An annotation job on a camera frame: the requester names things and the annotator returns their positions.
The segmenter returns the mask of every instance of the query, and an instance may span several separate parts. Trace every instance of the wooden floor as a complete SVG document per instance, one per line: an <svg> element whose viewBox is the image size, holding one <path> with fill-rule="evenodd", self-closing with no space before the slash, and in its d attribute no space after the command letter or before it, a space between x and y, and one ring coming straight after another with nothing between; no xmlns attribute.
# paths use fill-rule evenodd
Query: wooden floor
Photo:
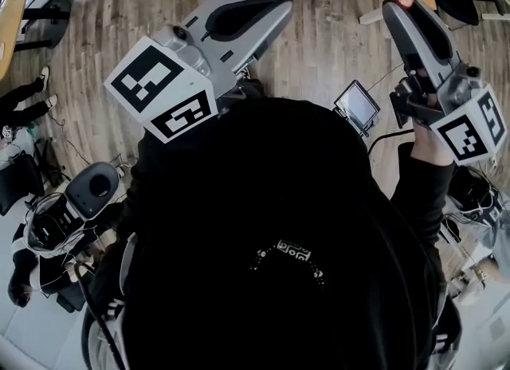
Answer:
<svg viewBox="0 0 510 370"><path fill-rule="evenodd" d="M59 122L65 120L66 136L82 156L90 162L110 161L121 153L124 161L133 162L142 128L107 95L103 82L140 37L179 22L198 0L72 1L72 18L60 45L54 50L17 53L3 87L31 82L49 64L49 93L59 96L52 115ZM368 89L402 62L383 23L358 23L360 15L380 6L382 0L294 1L292 21L255 70L269 95L331 108L353 79ZM482 22L453 34L465 61L482 68L509 119L510 24ZM30 31L30 38L37 38L37 27ZM382 119L368 143L397 130L388 94L403 75L399 68L371 90ZM76 175L86 166L48 117L41 121L41 130L56 140L58 159L69 174ZM371 157L375 178L388 195L398 180L396 149L401 141L382 141ZM500 159L502 168L494 176L504 188L510 188L508 141Z"/></svg>

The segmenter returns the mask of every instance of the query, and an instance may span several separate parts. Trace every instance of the small monitor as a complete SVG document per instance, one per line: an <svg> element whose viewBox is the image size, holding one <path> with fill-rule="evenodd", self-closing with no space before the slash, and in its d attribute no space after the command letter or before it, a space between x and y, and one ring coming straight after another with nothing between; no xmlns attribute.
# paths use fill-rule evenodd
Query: small monitor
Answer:
<svg viewBox="0 0 510 370"><path fill-rule="evenodd" d="M335 101L336 111L346 118L359 132L368 136L368 130L379 121L379 106L368 91L354 80Z"/></svg>

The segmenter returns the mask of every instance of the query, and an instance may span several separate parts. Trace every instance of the display screen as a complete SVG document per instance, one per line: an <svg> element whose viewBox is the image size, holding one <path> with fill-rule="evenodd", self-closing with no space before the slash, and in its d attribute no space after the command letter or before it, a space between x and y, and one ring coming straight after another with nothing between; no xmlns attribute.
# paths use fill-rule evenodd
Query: display screen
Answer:
<svg viewBox="0 0 510 370"><path fill-rule="evenodd" d="M342 106L349 116L356 118L362 125L366 125L377 114L374 105L367 99L365 93L357 84L353 84L340 97L337 104Z"/></svg>

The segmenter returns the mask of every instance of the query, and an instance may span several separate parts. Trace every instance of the black pants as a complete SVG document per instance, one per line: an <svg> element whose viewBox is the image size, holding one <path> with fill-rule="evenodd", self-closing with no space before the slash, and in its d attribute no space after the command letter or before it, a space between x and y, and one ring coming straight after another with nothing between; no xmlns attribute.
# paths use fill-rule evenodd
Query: black pants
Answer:
<svg viewBox="0 0 510 370"><path fill-rule="evenodd" d="M43 87L43 80L36 78L32 84L13 89L0 98L1 123L12 128L21 127L45 115L49 111L48 105L45 102L38 102L22 111L15 111L20 102L30 98L35 93L39 93Z"/></svg>

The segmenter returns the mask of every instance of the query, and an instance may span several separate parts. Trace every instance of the sneaker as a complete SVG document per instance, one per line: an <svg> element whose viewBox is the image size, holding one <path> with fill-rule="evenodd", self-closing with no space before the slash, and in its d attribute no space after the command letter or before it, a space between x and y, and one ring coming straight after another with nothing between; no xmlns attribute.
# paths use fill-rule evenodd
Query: sneaker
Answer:
<svg viewBox="0 0 510 370"><path fill-rule="evenodd" d="M41 71L41 75L39 75L39 78L42 79L42 81L45 83L42 87L42 90L45 91L46 87L48 86L48 79L49 79L49 67L44 67Z"/></svg>
<svg viewBox="0 0 510 370"><path fill-rule="evenodd" d="M53 106L55 106L57 104L58 97L57 97L57 95L52 95L45 102L48 105L48 108L51 109Z"/></svg>

